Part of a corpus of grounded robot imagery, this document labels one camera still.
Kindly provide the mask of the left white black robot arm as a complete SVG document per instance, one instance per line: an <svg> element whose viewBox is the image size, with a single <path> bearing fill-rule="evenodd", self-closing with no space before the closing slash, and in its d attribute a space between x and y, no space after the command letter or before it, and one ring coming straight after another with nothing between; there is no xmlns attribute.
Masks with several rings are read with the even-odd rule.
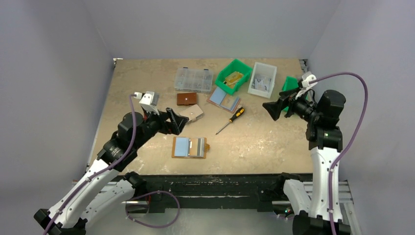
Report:
<svg viewBox="0 0 415 235"><path fill-rule="evenodd" d="M179 135L189 121L171 108L154 109L144 114L132 111L118 124L110 140L103 145L93 164L76 185L50 209L39 209L34 219L46 235L84 235L100 216L129 199L149 200L153 194L147 182L129 172L110 190L101 190L138 155L138 150L157 133Z"/></svg>

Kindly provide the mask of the mustard yellow card holder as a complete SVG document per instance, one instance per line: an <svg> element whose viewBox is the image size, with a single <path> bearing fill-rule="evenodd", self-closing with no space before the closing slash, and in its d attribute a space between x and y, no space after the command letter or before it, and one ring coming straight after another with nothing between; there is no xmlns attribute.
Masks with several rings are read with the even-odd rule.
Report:
<svg viewBox="0 0 415 235"><path fill-rule="evenodd" d="M210 150L206 138L174 137L172 158L205 159Z"/></svg>

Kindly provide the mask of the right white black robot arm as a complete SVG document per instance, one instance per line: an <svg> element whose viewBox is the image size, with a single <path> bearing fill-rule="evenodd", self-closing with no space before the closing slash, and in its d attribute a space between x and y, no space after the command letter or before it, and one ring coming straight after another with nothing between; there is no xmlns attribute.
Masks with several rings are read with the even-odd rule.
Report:
<svg viewBox="0 0 415 235"><path fill-rule="evenodd" d="M318 103L305 96L296 98L299 89L281 92L274 102L263 107L273 120L287 108L286 118L297 115L307 123L306 139L313 162L312 193L308 195L300 180L288 179L283 192L294 211L292 233L295 235L349 235L351 227L344 223L339 201L337 158L343 150L343 135L338 127L346 98L335 90L323 93Z"/></svg>

